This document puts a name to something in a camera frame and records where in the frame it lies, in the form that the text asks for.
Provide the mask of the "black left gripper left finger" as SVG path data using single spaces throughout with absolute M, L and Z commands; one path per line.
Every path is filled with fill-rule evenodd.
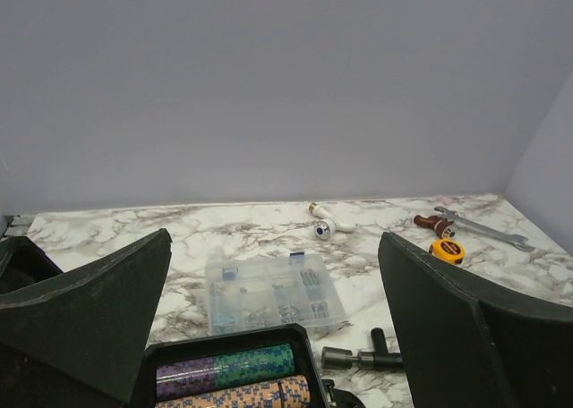
M 63 271 L 26 236 L 1 243 L 1 405 L 125 407 L 167 278 L 159 229 Z

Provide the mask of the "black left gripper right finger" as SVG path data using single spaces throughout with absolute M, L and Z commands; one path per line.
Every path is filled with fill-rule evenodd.
M 570 407 L 572 309 L 381 236 L 381 279 L 416 407 Z

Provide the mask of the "black poker set case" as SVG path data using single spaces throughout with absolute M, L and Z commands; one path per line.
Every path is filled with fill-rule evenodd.
M 291 346 L 295 357 L 295 373 L 304 375 L 309 384 L 311 406 L 360 405 L 361 402 L 355 395 L 336 388 L 332 381 L 320 377 L 306 331 L 299 325 L 291 324 L 171 343 L 150 344 L 147 341 L 131 400 L 125 407 L 152 407 L 156 404 L 156 369 L 161 365 L 278 344 Z

